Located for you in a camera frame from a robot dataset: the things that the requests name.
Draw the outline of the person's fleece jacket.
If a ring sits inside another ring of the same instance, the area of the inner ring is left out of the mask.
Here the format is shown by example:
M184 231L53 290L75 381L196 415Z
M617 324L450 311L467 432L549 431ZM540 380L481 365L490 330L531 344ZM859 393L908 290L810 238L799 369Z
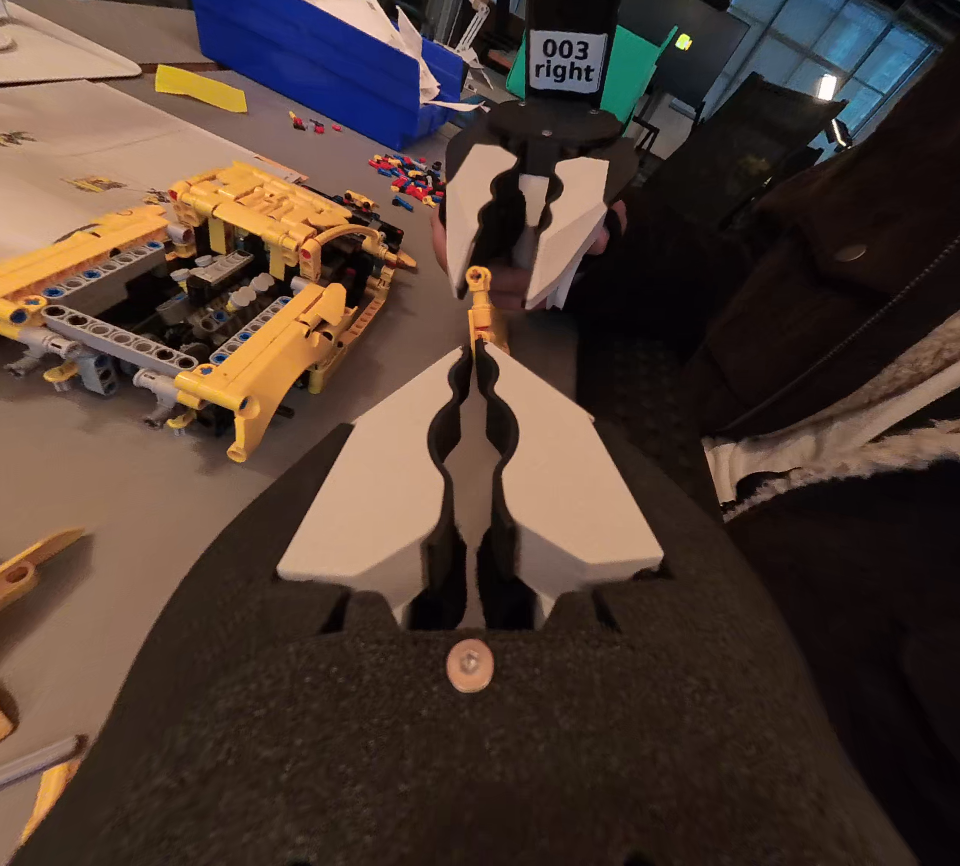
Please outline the person's fleece jacket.
M920 864L958 864L958 40L776 187L686 369L734 542Z

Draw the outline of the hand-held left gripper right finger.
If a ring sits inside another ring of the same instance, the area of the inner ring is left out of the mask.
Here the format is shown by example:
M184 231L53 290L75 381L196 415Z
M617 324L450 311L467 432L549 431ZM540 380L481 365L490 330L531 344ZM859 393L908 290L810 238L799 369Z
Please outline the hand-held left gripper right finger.
M486 626L534 628L564 594L658 572L664 550L591 416L492 344L477 385L499 455L477 555Z

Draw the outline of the yellow sticky note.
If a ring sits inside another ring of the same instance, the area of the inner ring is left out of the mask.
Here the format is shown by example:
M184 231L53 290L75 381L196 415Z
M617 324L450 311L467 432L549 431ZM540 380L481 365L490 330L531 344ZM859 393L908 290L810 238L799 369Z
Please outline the yellow sticky note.
M155 70L154 91L191 99L232 114L247 114L249 111L244 91L200 73L166 64L158 65Z

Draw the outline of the green carry box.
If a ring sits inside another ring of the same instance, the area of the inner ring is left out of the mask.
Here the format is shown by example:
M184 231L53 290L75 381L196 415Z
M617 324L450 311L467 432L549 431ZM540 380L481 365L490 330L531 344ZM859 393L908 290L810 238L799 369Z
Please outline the green carry box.
M549 108L572 119L605 111L623 127L677 32L673 27L655 45L623 27L614 34L529 30L510 68L507 91L539 102L541 112Z

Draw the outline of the person's right forearm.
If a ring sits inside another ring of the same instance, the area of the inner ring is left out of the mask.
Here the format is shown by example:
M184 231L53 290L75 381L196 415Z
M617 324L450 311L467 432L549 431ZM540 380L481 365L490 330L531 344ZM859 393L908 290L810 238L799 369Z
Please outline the person's right forearm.
M756 256L737 237L690 223L638 186L621 194L605 225L606 249L584 258L563 311L584 332L624 334L690 360Z

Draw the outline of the yellow toy brick car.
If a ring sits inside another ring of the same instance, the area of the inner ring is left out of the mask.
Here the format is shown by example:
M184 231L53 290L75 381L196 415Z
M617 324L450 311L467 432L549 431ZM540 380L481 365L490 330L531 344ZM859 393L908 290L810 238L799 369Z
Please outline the yellow toy brick car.
M404 233L347 191L330 198L235 162L176 182L166 203L90 221L2 261L4 366L56 392L150 392L145 424L217 434L245 463L289 392L322 392L415 272Z

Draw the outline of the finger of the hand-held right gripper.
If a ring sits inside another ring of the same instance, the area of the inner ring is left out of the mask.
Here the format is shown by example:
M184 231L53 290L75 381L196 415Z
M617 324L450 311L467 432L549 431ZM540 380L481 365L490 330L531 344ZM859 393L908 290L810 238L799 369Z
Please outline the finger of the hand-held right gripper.
M561 308L574 276L604 224L610 162L581 156L559 162L560 192L549 200L536 234L534 259L524 306Z
M519 159L500 146L472 146L446 192L446 260L452 295L466 294L470 266L481 213L494 199L494 181L509 172Z

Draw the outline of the open instruction booklet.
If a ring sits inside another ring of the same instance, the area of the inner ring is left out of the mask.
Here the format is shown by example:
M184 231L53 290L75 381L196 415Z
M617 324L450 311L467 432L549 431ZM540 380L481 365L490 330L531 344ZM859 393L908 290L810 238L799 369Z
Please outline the open instruction booklet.
M1 94L1 256L50 245L103 215L167 209L175 182L234 162L306 176L109 85L86 80Z

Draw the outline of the yellow brick subassembly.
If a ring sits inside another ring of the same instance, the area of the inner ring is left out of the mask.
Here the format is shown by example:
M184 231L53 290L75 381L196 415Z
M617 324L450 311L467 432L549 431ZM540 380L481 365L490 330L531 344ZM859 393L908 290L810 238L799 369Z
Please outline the yellow brick subassembly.
M476 355L477 344L492 344L510 355L509 326L504 314L493 306L472 307L467 312L471 354Z

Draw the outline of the person's right hand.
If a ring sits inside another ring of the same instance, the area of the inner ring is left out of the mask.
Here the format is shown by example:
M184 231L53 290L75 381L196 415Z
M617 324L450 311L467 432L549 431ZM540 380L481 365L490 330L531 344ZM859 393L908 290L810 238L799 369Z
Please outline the person's right hand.
M627 205L624 199L614 202L606 212L604 224L598 237L588 248L578 268L577 276L590 273L592 263L603 259L612 240L622 239L628 227ZM446 227L446 207L443 203L436 206L430 219L431 244L435 258L443 270L449 272L448 237ZM497 261L489 266L490 301L495 307L507 311L525 308L525 294L530 274L521 268L512 266L509 261Z

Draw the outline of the large dark display screen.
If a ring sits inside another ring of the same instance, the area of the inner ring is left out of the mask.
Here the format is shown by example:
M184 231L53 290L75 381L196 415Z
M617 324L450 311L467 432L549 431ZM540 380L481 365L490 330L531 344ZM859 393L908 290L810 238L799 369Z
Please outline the large dark display screen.
M618 24L656 47L654 91L694 109L706 99L748 26L729 12L729 0L622 0Z

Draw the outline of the pile of small coloured pins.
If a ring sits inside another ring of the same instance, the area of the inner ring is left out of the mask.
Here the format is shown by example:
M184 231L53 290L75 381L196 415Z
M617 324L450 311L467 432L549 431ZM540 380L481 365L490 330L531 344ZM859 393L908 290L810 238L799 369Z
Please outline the pile of small coloured pins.
M447 197L446 167L443 161L428 161L402 153L375 154L367 164L378 176L389 180L394 207L414 212L417 205L440 206Z

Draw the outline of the blue storage bin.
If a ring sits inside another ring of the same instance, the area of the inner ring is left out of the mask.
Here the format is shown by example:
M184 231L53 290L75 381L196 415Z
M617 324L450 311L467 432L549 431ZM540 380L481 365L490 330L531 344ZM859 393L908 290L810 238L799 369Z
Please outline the blue storage bin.
M305 0L190 1L206 57L382 145L408 148L461 104L466 65L431 41L439 90L422 103L414 57Z

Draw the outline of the pile of yellow brick parts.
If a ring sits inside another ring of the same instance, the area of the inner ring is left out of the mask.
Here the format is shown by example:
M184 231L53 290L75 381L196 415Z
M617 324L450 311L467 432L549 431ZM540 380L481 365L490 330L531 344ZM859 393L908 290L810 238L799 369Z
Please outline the pile of yellow brick parts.
M1 608L11 607L32 591L40 580L42 565L86 533L82 527L64 529L43 537L4 561L1 566ZM87 745L87 737L76 733L2 764L2 790L35 777L39 782L30 816L19 833L16 850L30 839L63 794L82 762Z

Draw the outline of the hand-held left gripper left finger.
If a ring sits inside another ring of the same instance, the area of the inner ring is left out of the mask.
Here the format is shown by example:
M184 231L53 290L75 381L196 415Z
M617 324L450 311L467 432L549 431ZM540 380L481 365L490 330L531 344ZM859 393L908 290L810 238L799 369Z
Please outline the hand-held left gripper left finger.
M472 372L470 350L455 348L349 425L279 578L378 593L412 628L461 622L467 549L446 459Z

